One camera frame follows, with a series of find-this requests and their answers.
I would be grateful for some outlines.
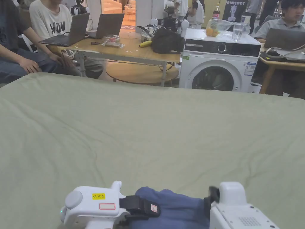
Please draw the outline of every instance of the table leg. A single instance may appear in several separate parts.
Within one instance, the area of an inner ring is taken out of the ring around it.
[[[265,94],[266,93],[274,71],[275,71],[275,67],[274,66],[269,66],[269,68],[266,71],[265,76],[264,76],[263,85],[260,89],[260,94]]]
[[[166,79],[166,66],[167,66],[167,62],[163,63],[163,74],[162,74],[162,78],[161,78],[161,87],[164,87],[165,84],[165,79]]]
[[[86,70],[85,70],[85,63],[84,63],[84,53],[81,51],[77,52],[77,62],[80,64],[81,66],[81,76],[82,77],[87,77],[86,76]]]

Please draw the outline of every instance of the washing machine door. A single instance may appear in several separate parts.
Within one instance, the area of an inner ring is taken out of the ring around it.
[[[187,80],[187,88],[239,91],[241,74],[232,63],[225,60],[209,60],[197,66]]]

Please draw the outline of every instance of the banana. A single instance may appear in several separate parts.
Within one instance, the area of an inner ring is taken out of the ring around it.
[[[140,46],[141,48],[143,48],[143,47],[150,46],[151,43],[152,43],[152,41],[145,41],[145,42],[142,42],[139,46]]]

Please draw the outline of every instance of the glass of water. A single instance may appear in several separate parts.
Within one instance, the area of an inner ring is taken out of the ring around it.
[[[246,24],[242,22],[234,22],[234,28],[233,28],[233,34],[232,34],[232,40],[233,41],[238,41],[241,36],[242,32],[244,31],[246,27]]]

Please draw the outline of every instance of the mattress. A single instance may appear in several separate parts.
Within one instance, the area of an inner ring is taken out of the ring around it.
[[[1,228],[62,228],[78,186],[191,197],[238,181],[280,228],[303,228],[305,102],[30,74],[0,89]]]

